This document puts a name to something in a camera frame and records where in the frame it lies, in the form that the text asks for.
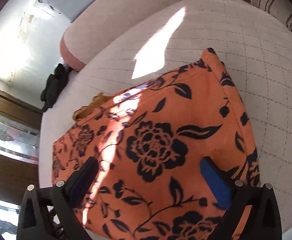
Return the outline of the orange black floral garment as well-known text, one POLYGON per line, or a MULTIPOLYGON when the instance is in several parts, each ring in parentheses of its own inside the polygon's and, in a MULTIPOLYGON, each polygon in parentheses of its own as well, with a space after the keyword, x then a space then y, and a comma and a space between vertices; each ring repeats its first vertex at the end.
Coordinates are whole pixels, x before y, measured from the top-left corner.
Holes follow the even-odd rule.
POLYGON ((212 48, 92 107, 54 142, 53 183, 89 157, 99 172, 74 212, 108 239, 207 239, 224 210, 200 173, 204 157, 260 185, 247 110, 212 48))

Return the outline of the black clothing pile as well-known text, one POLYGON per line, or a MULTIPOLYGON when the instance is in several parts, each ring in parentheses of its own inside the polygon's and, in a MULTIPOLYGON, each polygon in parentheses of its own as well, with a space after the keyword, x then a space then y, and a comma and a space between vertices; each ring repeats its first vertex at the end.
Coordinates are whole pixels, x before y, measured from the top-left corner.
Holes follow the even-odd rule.
POLYGON ((59 63, 54 70, 53 74, 50 74, 45 89, 41 92, 40 99, 44 103, 41 112, 44 113, 48 109, 53 108, 53 105, 57 102, 62 90, 66 87, 69 81, 69 74, 73 70, 67 64, 59 63))

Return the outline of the wooden stained glass door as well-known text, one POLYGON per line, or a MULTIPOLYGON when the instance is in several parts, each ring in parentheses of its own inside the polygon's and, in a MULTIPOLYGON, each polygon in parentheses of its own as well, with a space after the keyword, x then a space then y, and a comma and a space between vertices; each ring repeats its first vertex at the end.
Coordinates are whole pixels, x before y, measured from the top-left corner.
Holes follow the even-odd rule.
POLYGON ((28 185, 38 186, 42 113, 0 90, 0 233, 15 239, 28 185))

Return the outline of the pink quilted bed cover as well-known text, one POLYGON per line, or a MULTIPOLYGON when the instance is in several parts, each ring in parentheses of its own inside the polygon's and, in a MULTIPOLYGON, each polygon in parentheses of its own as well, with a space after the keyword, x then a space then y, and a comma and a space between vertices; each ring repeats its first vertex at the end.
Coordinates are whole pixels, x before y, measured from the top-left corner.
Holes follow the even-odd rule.
POLYGON ((92 107, 176 68, 212 48, 247 110, 260 187, 270 183, 282 230, 292 227, 292 33, 240 0, 183 0, 121 35, 63 90, 43 115, 39 184, 53 185, 53 144, 92 107))

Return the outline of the pink quilted bolster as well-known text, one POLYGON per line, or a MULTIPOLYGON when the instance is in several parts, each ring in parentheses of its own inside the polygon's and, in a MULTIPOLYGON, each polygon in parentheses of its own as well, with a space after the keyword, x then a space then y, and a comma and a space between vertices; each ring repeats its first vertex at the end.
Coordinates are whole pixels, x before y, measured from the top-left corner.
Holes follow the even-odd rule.
POLYGON ((183 0, 95 0, 63 33, 61 57, 79 72, 130 28, 179 1, 183 0))

